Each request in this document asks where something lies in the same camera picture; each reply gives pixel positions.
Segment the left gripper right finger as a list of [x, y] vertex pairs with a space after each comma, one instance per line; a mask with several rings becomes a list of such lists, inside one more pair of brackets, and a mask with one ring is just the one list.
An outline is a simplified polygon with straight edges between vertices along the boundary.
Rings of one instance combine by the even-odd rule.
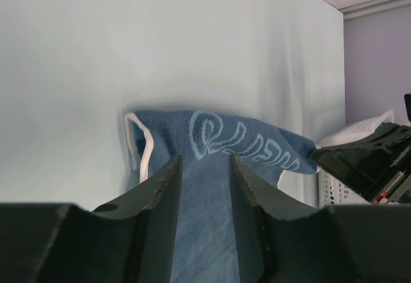
[[409, 282], [408, 205], [306, 205], [230, 157], [241, 282]]

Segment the white plastic mesh basket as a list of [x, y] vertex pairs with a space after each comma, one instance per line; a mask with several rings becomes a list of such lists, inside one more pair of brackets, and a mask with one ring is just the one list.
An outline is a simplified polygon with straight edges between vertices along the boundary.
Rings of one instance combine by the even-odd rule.
[[[374, 123], [393, 123], [394, 111], [388, 110], [380, 116], [361, 120], [359, 122], [349, 124], [339, 131], [328, 135], [319, 142], [320, 147], [338, 146], [350, 142], [359, 141], [373, 134], [380, 129], [373, 127]], [[327, 169], [321, 169], [318, 173], [319, 181], [319, 205], [337, 204], [367, 204], [360, 195], [356, 194], [352, 189], [343, 184], [339, 177], [349, 174], [348, 166], [337, 161], [330, 160], [330, 164], [335, 163], [336, 166], [329, 166]]]

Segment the right corner aluminium post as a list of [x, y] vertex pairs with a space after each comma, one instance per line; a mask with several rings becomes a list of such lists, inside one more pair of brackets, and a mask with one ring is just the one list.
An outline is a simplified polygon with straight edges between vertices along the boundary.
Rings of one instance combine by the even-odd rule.
[[410, 6], [410, 0], [375, 0], [368, 3], [359, 4], [349, 8], [341, 9], [345, 20], [385, 12], [404, 6]]

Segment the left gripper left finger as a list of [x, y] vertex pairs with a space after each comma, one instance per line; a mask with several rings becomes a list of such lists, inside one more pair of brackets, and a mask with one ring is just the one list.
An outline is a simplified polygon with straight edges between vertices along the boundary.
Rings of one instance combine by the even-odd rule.
[[182, 159], [94, 211], [1, 204], [2, 282], [169, 282]]

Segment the dark blue towel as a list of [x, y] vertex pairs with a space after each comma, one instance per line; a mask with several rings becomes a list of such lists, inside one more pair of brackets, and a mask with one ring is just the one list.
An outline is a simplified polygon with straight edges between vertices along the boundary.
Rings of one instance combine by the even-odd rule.
[[182, 157], [172, 282], [238, 282], [229, 157], [271, 185], [284, 171], [314, 174], [316, 144], [257, 119], [214, 112], [140, 110], [125, 116], [130, 165], [145, 181]]

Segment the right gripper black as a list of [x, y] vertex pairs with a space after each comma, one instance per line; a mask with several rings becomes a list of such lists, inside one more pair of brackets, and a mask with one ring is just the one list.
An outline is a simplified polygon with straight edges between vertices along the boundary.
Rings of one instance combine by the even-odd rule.
[[410, 200], [410, 125], [384, 121], [359, 141], [313, 150], [310, 160], [327, 169], [330, 160], [348, 166], [340, 181], [371, 203], [408, 203]]

